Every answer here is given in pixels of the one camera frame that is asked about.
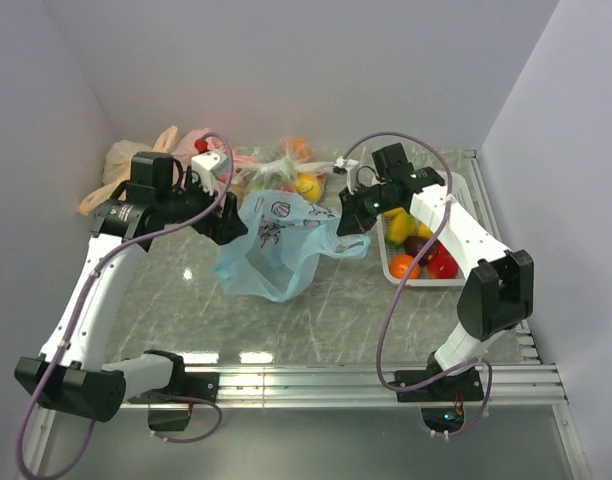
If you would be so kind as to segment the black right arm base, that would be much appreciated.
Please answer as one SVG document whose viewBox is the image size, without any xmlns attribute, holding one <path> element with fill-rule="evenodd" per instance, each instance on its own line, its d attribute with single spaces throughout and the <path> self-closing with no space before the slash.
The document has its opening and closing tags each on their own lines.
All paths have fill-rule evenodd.
<svg viewBox="0 0 612 480">
<path fill-rule="evenodd" d="M 450 439 L 470 430 L 487 410 L 492 391 L 492 370 L 483 380 L 471 367 L 462 373 L 446 376 L 417 390 L 404 388 L 428 380 L 438 373 L 431 367 L 421 370 L 397 370 L 390 385 L 398 388 L 399 403 L 418 403 L 424 426 L 431 435 Z"/>
</svg>

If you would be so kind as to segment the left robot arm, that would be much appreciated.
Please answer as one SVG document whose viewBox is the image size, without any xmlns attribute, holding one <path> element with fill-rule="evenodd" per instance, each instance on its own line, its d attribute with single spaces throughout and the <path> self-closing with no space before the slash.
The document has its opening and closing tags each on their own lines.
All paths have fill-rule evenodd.
<svg viewBox="0 0 612 480">
<path fill-rule="evenodd" d="M 111 365 L 104 352 L 120 303 L 152 241 L 190 227 L 217 245 L 247 233 L 227 186 L 234 161 L 220 150 L 188 167 L 165 153 L 139 152 L 123 180 L 95 211 L 82 272 L 57 327 L 35 358 L 19 359 L 14 376 L 35 404 L 96 422 L 153 390 L 175 402 L 187 390 L 177 354 L 151 350 Z"/>
</svg>

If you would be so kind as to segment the red fake pomegranate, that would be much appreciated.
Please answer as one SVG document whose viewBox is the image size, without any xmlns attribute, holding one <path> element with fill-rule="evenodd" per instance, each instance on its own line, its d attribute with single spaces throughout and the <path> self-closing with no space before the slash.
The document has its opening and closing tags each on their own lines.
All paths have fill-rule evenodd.
<svg viewBox="0 0 612 480">
<path fill-rule="evenodd" d="M 447 253 L 433 256 L 428 261 L 426 269 L 430 278 L 438 280 L 455 279 L 459 273 L 457 262 Z"/>
</svg>

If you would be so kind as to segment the yellow fake lemon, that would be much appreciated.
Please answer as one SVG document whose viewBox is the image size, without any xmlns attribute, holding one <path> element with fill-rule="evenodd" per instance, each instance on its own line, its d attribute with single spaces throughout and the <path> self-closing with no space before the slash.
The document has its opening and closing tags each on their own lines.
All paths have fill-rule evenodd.
<svg viewBox="0 0 612 480">
<path fill-rule="evenodd" d="M 423 222 L 418 223 L 416 234 L 425 239 L 430 239 L 434 235 L 433 231 Z"/>
</svg>

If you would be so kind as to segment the dark red fake apple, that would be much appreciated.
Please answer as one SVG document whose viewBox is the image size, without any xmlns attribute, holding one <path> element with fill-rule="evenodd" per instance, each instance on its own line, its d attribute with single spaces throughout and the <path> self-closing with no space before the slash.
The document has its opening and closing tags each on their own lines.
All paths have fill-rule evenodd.
<svg viewBox="0 0 612 480">
<path fill-rule="evenodd" d="M 409 236 L 403 243 L 403 248 L 406 254 L 416 257 L 419 252 L 423 249 L 423 247 L 428 243 L 430 239 L 425 239 L 418 235 Z M 439 253 L 439 245 L 438 242 L 435 241 L 426 253 L 419 260 L 419 264 L 424 267 L 426 266 L 430 260 L 436 257 Z"/>
</svg>

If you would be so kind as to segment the light blue plastic bag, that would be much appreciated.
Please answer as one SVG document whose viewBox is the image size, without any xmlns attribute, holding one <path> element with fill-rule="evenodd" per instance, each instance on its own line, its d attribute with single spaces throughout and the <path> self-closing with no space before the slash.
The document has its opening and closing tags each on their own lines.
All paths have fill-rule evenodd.
<svg viewBox="0 0 612 480">
<path fill-rule="evenodd" d="M 286 302 L 312 283 L 322 256 L 362 259 L 367 234 L 340 237 L 341 214 L 296 193 L 254 190 L 239 210 L 248 233 L 219 248 L 214 272 L 231 295 Z"/>
</svg>

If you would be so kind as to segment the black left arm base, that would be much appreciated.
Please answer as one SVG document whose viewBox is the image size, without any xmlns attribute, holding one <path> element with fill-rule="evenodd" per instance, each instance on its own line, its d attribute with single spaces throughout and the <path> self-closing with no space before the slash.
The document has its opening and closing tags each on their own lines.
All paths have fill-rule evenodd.
<svg viewBox="0 0 612 480">
<path fill-rule="evenodd" d="M 130 398 L 127 404 L 147 408 L 147 424 L 151 435 L 172 444 L 190 444 L 204 440 L 221 426 L 223 412 L 217 405 L 220 375 L 216 372 L 186 373 L 175 387 L 148 391 Z M 194 413 L 207 407 L 215 414 L 215 422 L 203 433 L 189 433 Z"/>
</svg>

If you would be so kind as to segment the yellow green fake mango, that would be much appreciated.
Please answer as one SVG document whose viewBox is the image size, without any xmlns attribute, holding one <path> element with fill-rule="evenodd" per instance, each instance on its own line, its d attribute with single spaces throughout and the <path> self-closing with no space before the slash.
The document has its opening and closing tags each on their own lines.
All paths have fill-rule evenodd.
<svg viewBox="0 0 612 480">
<path fill-rule="evenodd" d="M 393 248 L 399 248 L 416 231 L 416 219 L 409 213 L 398 213 L 389 224 L 385 235 L 385 243 Z"/>
</svg>

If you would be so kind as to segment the orange fake orange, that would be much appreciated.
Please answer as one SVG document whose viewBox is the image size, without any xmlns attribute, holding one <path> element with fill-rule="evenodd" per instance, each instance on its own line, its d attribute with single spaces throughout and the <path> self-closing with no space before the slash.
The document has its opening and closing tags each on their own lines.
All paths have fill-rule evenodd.
<svg viewBox="0 0 612 480">
<path fill-rule="evenodd" d="M 408 280 L 418 279 L 422 269 L 419 265 L 412 268 L 413 260 L 414 258 L 408 254 L 395 256 L 389 264 L 389 273 L 398 280 L 403 278 Z"/>
</svg>

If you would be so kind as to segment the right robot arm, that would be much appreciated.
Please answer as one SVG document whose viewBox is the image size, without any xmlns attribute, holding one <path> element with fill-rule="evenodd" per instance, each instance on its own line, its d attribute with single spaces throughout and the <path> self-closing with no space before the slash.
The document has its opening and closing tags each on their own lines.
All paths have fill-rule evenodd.
<svg viewBox="0 0 612 480">
<path fill-rule="evenodd" d="M 479 361 L 497 338 L 529 318 L 534 306 L 534 261 L 524 250 L 513 251 L 486 231 L 456 200 L 449 171 L 415 168 L 401 144 L 373 154 L 372 185 L 358 180 L 360 165 L 347 155 L 333 170 L 345 174 L 340 192 L 342 216 L 338 236 L 365 233 L 383 213 L 406 208 L 433 233 L 465 276 L 457 303 L 458 323 L 432 354 L 432 370 L 417 383 L 438 399 L 448 399 L 462 384 L 460 374 Z"/>
</svg>

